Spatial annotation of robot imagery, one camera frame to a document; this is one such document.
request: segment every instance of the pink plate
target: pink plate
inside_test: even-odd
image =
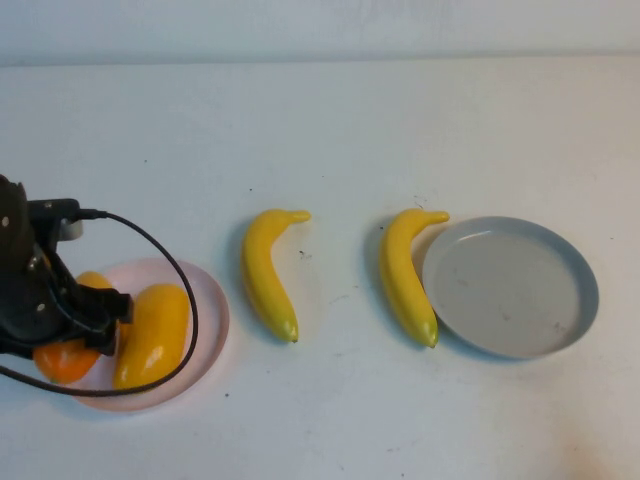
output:
[[[193,288],[198,307],[198,343],[190,362],[172,380],[149,392],[123,397],[76,397],[79,402],[111,412],[132,412],[154,407],[180,395],[213,366],[227,339],[229,306],[222,289],[207,272],[187,262],[179,263]],[[171,264],[163,258],[125,263],[104,272],[104,275],[114,288],[130,293],[134,299],[144,288],[156,283],[174,283],[184,287]],[[183,355],[191,341],[191,327],[190,316]],[[100,357],[89,373],[73,386],[96,390],[113,388],[115,358]]]

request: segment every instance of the gray plastic plate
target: gray plastic plate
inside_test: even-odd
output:
[[[532,358],[560,350],[589,329],[598,285],[569,242],[535,223],[482,217],[431,244],[423,283],[453,332],[491,353]]]

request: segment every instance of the banana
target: banana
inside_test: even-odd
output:
[[[447,220],[447,212],[405,210],[393,219],[380,244],[380,275],[389,303],[407,333],[431,348],[438,342],[438,322],[413,266],[411,241],[427,225]]]
[[[310,218],[305,210],[262,212],[251,222],[242,246],[242,274],[249,299],[267,327],[285,342],[298,341],[298,321],[273,267],[271,246],[289,225]]]

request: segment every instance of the black wire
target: black wire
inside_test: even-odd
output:
[[[191,285],[189,284],[189,280],[187,279],[184,271],[182,270],[180,265],[178,265],[178,262],[176,262],[176,260],[171,256],[171,254],[155,238],[153,238],[138,225],[130,222],[126,218],[122,218],[113,213],[100,210],[81,210],[78,216],[79,220],[90,220],[97,218],[110,218],[111,220],[115,220],[116,222],[126,225],[127,227],[138,232],[140,235],[146,238],[154,247],[156,247],[160,251],[160,253],[162,253],[162,255],[164,255],[164,257],[169,261],[171,266],[178,273],[180,280],[182,280],[182,283],[184,284],[187,296],[189,297],[189,303],[191,304],[191,314],[193,318],[191,342],[189,343],[189,348],[187,349],[187,353],[185,354],[184,358],[178,364],[178,366],[173,369],[173,371],[171,371],[164,377],[159,378],[154,382],[147,383],[146,385],[140,385],[138,387],[132,388],[123,388],[120,390],[85,390],[81,388],[62,387],[60,385],[54,385],[52,383],[43,382],[42,380],[37,380],[33,377],[16,372],[15,370],[11,370],[10,368],[4,367],[2,365],[0,365],[0,375],[5,375],[19,382],[31,385],[32,387],[46,390],[48,392],[59,393],[61,395],[72,395],[74,397],[119,397],[123,395],[132,395],[134,393],[143,393],[159,387],[160,385],[168,382],[173,377],[178,375],[184,369],[184,367],[187,366],[189,360],[191,360],[193,352],[196,349],[196,343],[198,341],[198,308],[196,306],[196,297],[193,294],[193,290],[191,289]]]

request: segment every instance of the white table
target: white table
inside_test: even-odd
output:
[[[0,70],[1,173],[139,222],[232,308],[210,374],[146,413],[0,378],[0,475],[640,478],[639,126],[632,57]],[[417,348],[375,275],[379,227],[415,205],[565,236],[599,281],[590,332],[529,362],[446,334]],[[314,213],[274,249],[297,345],[239,285],[246,222],[268,207]],[[77,273],[155,255],[105,221],[60,251]]]

